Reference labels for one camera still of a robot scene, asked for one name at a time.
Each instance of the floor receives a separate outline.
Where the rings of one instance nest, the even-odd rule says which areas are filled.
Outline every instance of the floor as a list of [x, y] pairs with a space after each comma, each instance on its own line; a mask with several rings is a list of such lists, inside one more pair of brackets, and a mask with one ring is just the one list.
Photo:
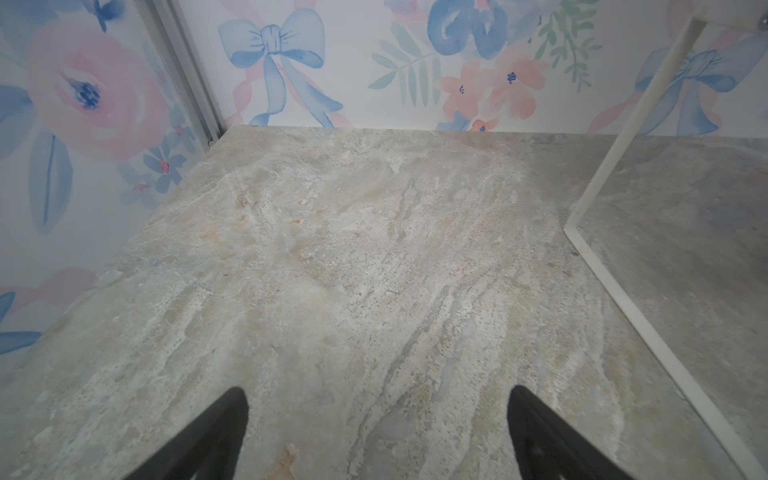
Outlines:
[[[638, 480], [740, 478], [562, 233], [611, 141], [231, 129], [2, 379], [0, 473], [121, 478], [240, 385], [237, 478], [519, 478], [522, 383]], [[637, 139], [584, 222], [764, 465], [766, 152]]]

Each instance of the wall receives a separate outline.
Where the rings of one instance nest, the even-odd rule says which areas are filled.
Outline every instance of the wall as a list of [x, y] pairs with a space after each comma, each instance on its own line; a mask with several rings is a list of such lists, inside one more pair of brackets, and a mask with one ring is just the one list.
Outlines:
[[[566, 133], [616, 133], [691, 13], [688, 0], [181, 7], [227, 124]], [[268, 25], [293, 53], [265, 60]], [[768, 39], [748, 38], [708, 26], [645, 130], [768, 137]]]
[[0, 371], [204, 153], [131, 3], [0, 5]]

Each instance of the white metal frame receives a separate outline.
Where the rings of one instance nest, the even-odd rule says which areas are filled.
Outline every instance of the white metal frame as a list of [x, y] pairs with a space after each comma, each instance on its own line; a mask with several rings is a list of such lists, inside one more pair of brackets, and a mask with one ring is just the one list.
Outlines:
[[640, 131], [645, 119], [661, 99], [677, 69], [683, 63], [686, 54], [694, 46], [694, 42], [706, 25], [706, 22], [692, 18], [677, 37], [672, 48], [667, 53], [667, 57], [638, 101], [637, 107], [632, 112], [627, 123], [621, 128], [614, 144], [611, 145], [611, 149], [605, 155], [605, 159], [603, 159], [603, 163], [598, 168], [597, 173], [589, 182], [587, 190], [584, 191], [584, 194], [581, 195], [581, 198], [576, 203], [573, 213], [571, 213], [568, 221], [565, 222], [563, 231], [584, 258], [584, 261], [587, 262], [587, 265], [592, 269], [598, 280], [603, 284], [608, 294], [613, 297], [621, 311], [627, 316], [627, 319], [648, 345], [648, 348], [667, 370], [667, 373], [669, 373], [677, 387], [686, 396], [688, 402], [690, 402], [702, 420], [704, 420], [704, 423], [707, 424], [715, 437], [717, 437], [723, 449], [725, 449], [744, 477], [747, 480], [768, 480], [768, 473], [757, 461], [755, 455], [744, 444], [744, 441], [728, 423], [723, 413], [701, 389], [701, 386], [688, 372], [683, 363], [661, 339], [648, 322], [648, 319], [645, 318], [645, 315], [637, 308], [637, 305], [621, 288], [605, 265], [594, 254], [577, 229], [579, 222], [581, 222], [584, 214], [587, 213], [587, 209], [592, 205], [608, 176], [621, 159], [621, 155], [627, 150], [629, 143], [632, 142], [637, 132]]

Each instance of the pink flower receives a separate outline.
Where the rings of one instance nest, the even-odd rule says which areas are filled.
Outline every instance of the pink flower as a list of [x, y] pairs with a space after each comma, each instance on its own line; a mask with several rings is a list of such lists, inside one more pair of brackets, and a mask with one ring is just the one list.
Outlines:
[[403, 23], [427, 21], [427, 13], [419, 6], [419, 0], [384, 0], [384, 6], [392, 10], [395, 20]]
[[491, 121], [475, 120], [475, 123], [472, 124], [472, 128], [470, 128], [469, 131], [490, 131], [493, 130], [496, 125], [498, 125], [498, 120], [496, 119]]
[[168, 106], [154, 76], [109, 35], [54, 20], [37, 31], [27, 72], [35, 112], [69, 148], [125, 161], [162, 141]]
[[449, 118], [458, 110], [464, 118], [474, 118], [478, 114], [478, 102], [485, 94], [485, 89], [492, 85], [490, 70], [480, 70], [480, 59], [474, 58], [462, 67], [462, 77], [443, 77], [440, 90], [448, 94], [448, 100], [442, 110]]
[[505, 105], [515, 118], [528, 118], [536, 111], [534, 90], [544, 87], [543, 61], [531, 60], [527, 52], [516, 45], [508, 46], [496, 58], [494, 89], [488, 97], [488, 113], [496, 114]]

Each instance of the blue bow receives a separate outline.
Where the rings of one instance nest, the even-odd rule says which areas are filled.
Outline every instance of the blue bow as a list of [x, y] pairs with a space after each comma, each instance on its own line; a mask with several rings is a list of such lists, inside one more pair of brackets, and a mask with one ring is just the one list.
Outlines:
[[269, 107], [265, 114], [253, 117], [251, 125], [268, 124], [270, 115], [279, 114], [286, 106], [286, 84], [272, 59], [272, 55], [281, 55], [283, 70], [306, 109], [322, 126], [333, 127], [328, 114], [343, 106], [310, 85], [288, 60], [292, 58], [312, 68], [320, 68], [325, 63], [326, 35], [323, 22], [314, 10], [296, 10], [282, 27], [268, 25], [261, 30], [247, 20], [230, 20], [219, 26], [219, 36], [227, 57], [238, 68], [248, 68], [265, 57], [264, 81]]
[[[650, 133], [661, 125], [672, 112], [680, 98], [683, 80], [699, 81], [715, 91], [725, 93], [733, 90], [749, 74], [768, 48], [768, 39], [752, 37], [742, 40], [728, 50], [703, 51], [687, 59], [672, 79], [670, 86], [659, 103], [646, 119], [641, 134]], [[648, 55], [635, 81], [635, 89], [645, 91], [651, 78], [658, 70], [669, 48], [656, 50]], [[680, 107], [680, 119], [677, 121], [678, 135], [704, 135], [717, 130], [701, 108], [699, 86], [692, 84]]]

